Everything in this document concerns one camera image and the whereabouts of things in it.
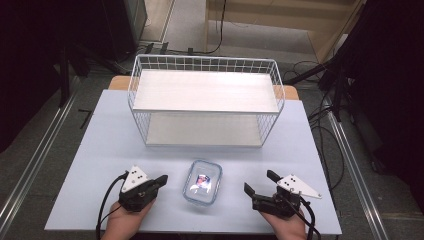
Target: wire mesh side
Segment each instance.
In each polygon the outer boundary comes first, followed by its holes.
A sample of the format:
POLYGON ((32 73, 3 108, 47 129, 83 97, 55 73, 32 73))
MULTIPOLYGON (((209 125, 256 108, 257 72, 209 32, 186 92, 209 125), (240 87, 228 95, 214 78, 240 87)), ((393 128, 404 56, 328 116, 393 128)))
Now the wire mesh side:
MULTIPOLYGON (((224 58, 224 57, 200 57, 178 55, 138 55, 134 63, 131 83, 128 88, 128 101, 130 109, 133 109, 135 96, 140 76, 143 70, 178 70, 178 71, 208 71, 208 72, 240 72, 268 74, 274 87, 276 104, 279 110, 277 115, 256 115, 258 129, 262 144, 268 137, 274 123, 284 107, 285 93, 281 82, 277 63, 270 59, 247 59, 247 58, 224 58)), ((137 127, 140 130, 144 142, 147 141, 150 124, 150 113, 132 111, 137 127)))

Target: metal track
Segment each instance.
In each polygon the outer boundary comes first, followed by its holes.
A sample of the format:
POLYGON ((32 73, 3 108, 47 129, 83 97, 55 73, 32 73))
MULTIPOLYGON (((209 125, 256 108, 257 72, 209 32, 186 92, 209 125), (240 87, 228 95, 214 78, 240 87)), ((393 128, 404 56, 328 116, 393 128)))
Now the metal track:
POLYGON ((20 177, 18 183, 13 189, 12 193, 7 198, 3 208, 0 212, 0 239, 4 239, 13 219, 15 218, 20 206, 22 205, 26 194, 28 193, 35 177, 37 176, 46 155, 49 152, 54 139, 57 136, 72 104, 75 100, 75 95, 79 87, 78 77, 74 77, 72 81, 72 89, 74 89, 68 101, 57 112, 53 121, 50 123, 46 133, 44 134, 40 144, 38 145, 35 153, 31 157, 25 171, 20 177))
POLYGON ((333 131, 336 135, 337 141, 339 142, 339 145, 343 152, 343 157, 346 160, 347 168, 349 170, 359 200, 361 201, 362 208, 364 209, 364 213, 370 225, 372 234, 374 235, 374 239, 389 239, 380 214, 377 210, 374 200, 371 197, 367 184, 365 183, 365 180, 362 177, 361 171, 358 167, 355 156, 353 155, 352 149, 350 148, 349 142, 343 130, 342 123, 337 122, 336 118, 332 113, 330 113, 328 116, 333 131))

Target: white plastic bracket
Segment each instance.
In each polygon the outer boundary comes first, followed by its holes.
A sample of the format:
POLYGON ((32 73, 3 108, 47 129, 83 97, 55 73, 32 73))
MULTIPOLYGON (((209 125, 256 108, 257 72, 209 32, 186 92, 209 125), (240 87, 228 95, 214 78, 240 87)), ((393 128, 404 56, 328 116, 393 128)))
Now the white plastic bracket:
POLYGON ((128 192, 131 189, 143 184, 147 180, 149 180, 147 174, 143 172, 138 166, 134 165, 128 173, 128 177, 122 186, 121 192, 128 192))
POLYGON ((282 178, 277 182, 277 185, 295 194, 318 199, 322 198, 321 194, 319 194, 294 174, 290 174, 287 177, 282 178))

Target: white shelf board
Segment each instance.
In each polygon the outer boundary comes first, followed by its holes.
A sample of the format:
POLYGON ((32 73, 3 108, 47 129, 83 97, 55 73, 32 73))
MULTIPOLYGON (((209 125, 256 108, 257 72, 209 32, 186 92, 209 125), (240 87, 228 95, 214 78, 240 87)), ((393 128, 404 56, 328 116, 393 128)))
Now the white shelf board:
POLYGON ((152 113, 147 145, 260 147, 255 115, 152 113))
POLYGON ((269 74, 153 69, 141 72, 133 110, 278 114, 269 74))

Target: upper shelf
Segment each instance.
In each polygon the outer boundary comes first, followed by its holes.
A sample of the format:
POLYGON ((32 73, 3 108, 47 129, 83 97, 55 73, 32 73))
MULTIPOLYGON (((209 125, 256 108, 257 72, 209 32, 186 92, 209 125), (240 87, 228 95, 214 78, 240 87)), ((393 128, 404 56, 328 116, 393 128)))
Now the upper shelf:
POLYGON ((133 110, 278 114, 277 100, 269 74, 145 69, 133 110))

